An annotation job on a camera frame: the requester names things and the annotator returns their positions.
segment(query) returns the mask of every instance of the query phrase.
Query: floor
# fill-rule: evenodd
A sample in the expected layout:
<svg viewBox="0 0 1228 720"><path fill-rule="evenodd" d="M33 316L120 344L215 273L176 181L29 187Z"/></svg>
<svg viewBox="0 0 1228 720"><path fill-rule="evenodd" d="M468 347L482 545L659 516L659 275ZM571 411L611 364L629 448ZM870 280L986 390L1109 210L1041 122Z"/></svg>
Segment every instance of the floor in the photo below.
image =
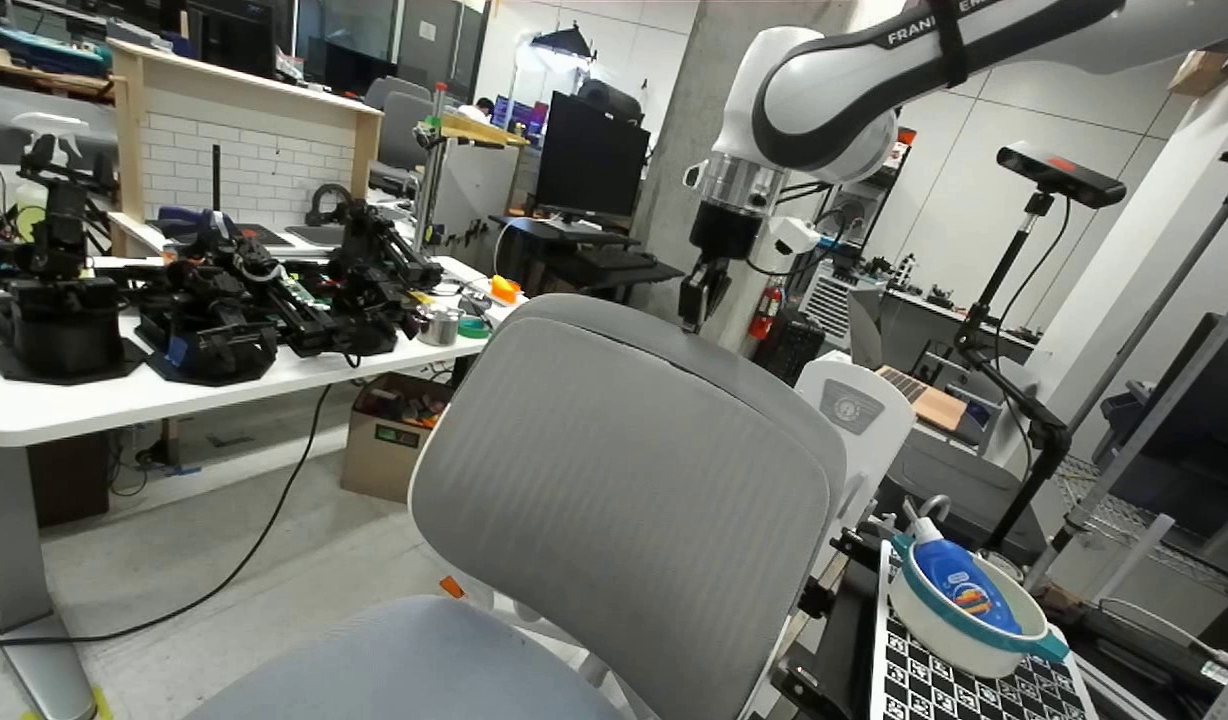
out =
<svg viewBox="0 0 1228 720"><path fill-rule="evenodd" d="M339 455L312 458L252 566L213 603L131 639L83 649L83 667L120 720L170 720L396 594L437 591L411 521L383 499L337 488ZM283 471L150 509L117 523L50 532L49 581L70 631L109 631L213 586L256 540ZM24 720L29 694L0 660L0 720Z"/></svg>

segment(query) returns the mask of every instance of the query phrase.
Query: robotic arm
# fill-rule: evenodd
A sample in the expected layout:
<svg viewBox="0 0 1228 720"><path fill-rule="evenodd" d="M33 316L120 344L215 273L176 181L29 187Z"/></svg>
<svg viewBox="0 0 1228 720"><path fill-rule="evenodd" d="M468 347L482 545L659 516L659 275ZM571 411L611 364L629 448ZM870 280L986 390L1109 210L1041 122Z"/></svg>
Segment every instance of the robotic arm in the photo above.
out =
<svg viewBox="0 0 1228 720"><path fill-rule="evenodd" d="M769 26L741 61L706 164L706 201L693 227L700 264L680 299L682 319L730 352L746 344L769 275L788 273L804 250L804 227L782 221L750 227L760 210L746 195L765 170L772 187L782 170L865 181L891 149L898 104L1024 51L1112 71L1228 40L1228 0L886 2L897 2L886 19L844 34Z"/></svg>

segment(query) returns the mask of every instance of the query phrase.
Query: lamp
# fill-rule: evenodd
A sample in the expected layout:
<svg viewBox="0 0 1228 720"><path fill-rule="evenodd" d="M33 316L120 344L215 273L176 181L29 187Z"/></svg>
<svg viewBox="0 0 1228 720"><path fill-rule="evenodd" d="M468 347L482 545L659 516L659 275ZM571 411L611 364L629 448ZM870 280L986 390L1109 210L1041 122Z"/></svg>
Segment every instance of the lamp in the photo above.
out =
<svg viewBox="0 0 1228 720"><path fill-rule="evenodd" d="M522 51L522 46L532 46L532 51L553 51L553 54L597 61L597 51L588 46L581 24L556 26L556 32L519 34L519 45L516 45L516 64L513 64L513 71L508 71L508 106L503 106L503 122L513 122L513 116L516 116L516 84L519 84L519 51Z"/></svg>

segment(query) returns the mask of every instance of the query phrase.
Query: chair seat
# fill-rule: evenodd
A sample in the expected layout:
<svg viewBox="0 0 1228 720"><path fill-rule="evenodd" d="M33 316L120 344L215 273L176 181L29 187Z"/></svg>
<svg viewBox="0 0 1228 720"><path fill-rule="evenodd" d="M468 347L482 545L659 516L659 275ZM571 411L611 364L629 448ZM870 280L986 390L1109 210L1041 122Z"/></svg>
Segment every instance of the chair seat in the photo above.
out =
<svg viewBox="0 0 1228 720"><path fill-rule="evenodd" d="M451 598L405 598L224 689L197 720L606 720L568 665Z"/></svg>

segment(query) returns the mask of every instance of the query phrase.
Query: table leg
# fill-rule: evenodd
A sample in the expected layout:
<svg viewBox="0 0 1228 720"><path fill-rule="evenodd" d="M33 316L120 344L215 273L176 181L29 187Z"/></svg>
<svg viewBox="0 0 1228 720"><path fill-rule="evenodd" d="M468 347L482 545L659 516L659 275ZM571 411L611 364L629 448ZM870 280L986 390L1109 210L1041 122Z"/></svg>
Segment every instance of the table leg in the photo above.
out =
<svg viewBox="0 0 1228 720"><path fill-rule="evenodd" d="M29 451L0 448L0 639L67 635L50 612ZM92 720L94 701L67 642L3 649L45 720Z"/></svg>

